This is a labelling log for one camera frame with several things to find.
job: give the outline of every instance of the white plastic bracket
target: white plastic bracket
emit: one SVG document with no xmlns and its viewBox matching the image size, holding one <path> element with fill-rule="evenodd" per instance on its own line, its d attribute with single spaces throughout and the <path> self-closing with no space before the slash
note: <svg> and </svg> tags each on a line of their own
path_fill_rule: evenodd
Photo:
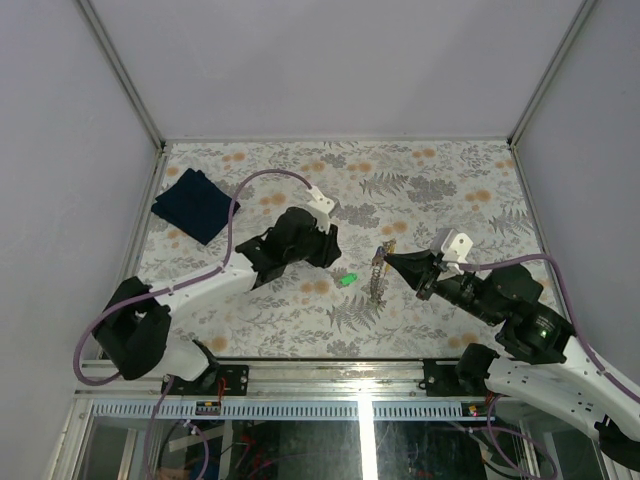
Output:
<svg viewBox="0 0 640 480">
<path fill-rule="evenodd" d="M 318 230 L 323 233 L 329 233 L 329 227 L 331 226 L 329 214 L 335 208 L 336 203 L 323 195 L 320 189 L 315 185 L 308 189 L 307 192 L 311 197 L 313 197 L 313 200 L 307 203 L 307 209 L 317 220 Z"/>
<path fill-rule="evenodd" d="M 429 249 L 432 252 L 442 253 L 442 260 L 447 262 L 449 273 L 441 276 L 462 275 L 460 263 L 467 263 L 467 255 L 473 247 L 473 240 L 466 233 L 460 233 L 455 228 L 443 228 L 438 230 L 436 238 L 431 242 Z"/>
</svg>

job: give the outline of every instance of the gray wall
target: gray wall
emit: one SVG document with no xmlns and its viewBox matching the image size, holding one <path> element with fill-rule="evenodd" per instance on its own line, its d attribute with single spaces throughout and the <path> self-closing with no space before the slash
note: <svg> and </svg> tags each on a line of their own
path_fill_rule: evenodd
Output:
<svg viewBox="0 0 640 480">
<path fill-rule="evenodd" d="M 0 4 L 0 476 L 40 478 L 153 149 L 70 0 Z"/>
<path fill-rule="evenodd" d="M 595 348 L 640 383 L 640 2 L 602 1 L 520 155 Z"/>
<path fill-rule="evenodd" d="M 581 0 L 94 0 L 168 138 L 502 136 Z"/>
</svg>

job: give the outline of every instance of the green object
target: green object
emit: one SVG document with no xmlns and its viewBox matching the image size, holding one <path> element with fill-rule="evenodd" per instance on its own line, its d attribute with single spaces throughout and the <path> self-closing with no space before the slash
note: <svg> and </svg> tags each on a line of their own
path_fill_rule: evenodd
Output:
<svg viewBox="0 0 640 480">
<path fill-rule="evenodd" d="M 342 277 L 340 279 L 340 283 L 346 287 L 347 285 L 351 285 L 357 279 L 358 275 L 356 275 L 355 273 L 350 273 L 349 275 L 345 275 L 344 277 Z"/>
</svg>

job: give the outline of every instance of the floral tablecloth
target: floral tablecloth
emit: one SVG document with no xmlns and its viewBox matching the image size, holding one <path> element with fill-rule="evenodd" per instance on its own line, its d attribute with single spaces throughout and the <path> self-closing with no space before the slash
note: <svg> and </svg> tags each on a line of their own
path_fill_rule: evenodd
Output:
<svg viewBox="0 0 640 480">
<path fill-rule="evenodd" d="M 176 143 L 161 190 L 188 168 L 228 194 L 256 170 L 284 168 L 339 201 L 332 218 L 343 255 L 328 270 L 296 264 L 257 290 L 174 319 L 174 333 L 222 356 L 441 358 L 459 356 L 470 342 L 495 346 L 495 328 L 439 298 L 419 301 L 393 270 L 384 278 L 383 304 L 370 302 L 376 248 L 395 238 L 398 253 L 424 250 L 439 228 L 455 227 L 475 242 L 475 262 L 540 251 L 500 141 Z M 297 180 L 255 179 L 240 196 L 235 241 L 263 233 L 287 207 L 308 200 Z M 220 234 L 202 246 L 153 216 L 139 276 L 160 280 L 212 264 L 225 242 Z M 528 266 L 545 285 L 542 300 L 553 306 L 544 266 Z M 344 286 L 340 279 L 349 273 L 358 279 Z"/>
</svg>

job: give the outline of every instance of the tabletop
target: tabletop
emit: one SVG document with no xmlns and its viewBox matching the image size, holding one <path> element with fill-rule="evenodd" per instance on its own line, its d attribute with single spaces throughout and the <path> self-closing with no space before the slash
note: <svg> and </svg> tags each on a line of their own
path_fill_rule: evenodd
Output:
<svg viewBox="0 0 640 480">
<path fill-rule="evenodd" d="M 291 265 L 252 292 L 173 320 L 173 333 L 197 338 L 217 355 L 450 358 L 471 342 L 495 347 L 499 327 L 440 298 L 418 300 L 394 270 L 383 270 L 383 301 L 376 305 L 369 288 L 372 258 L 391 239 L 397 253 L 424 250 L 444 227 L 471 237 L 473 262 L 540 251 L 504 141 L 174 143 L 160 190 L 188 168 L 202 170 L 229 195 L 251 173 L 283 168 L 338 203 L 332 222 L 342 256 L 330 268 Z M 308 200 L 295 179 L 254 179 L 240 195 L 235 242 L 262 234 L 289 206 Z M 213 264 L 225 248 L 225 232 L 203 246 L 152 215 L 138 275 L 145 281 L 181 276 Z M 527 267 L 545 286 L 541 301 L 554 307 L 545 266 Z M 357 280 L 345 285 L 341 279 L 349 274 Z"/>
</svg>

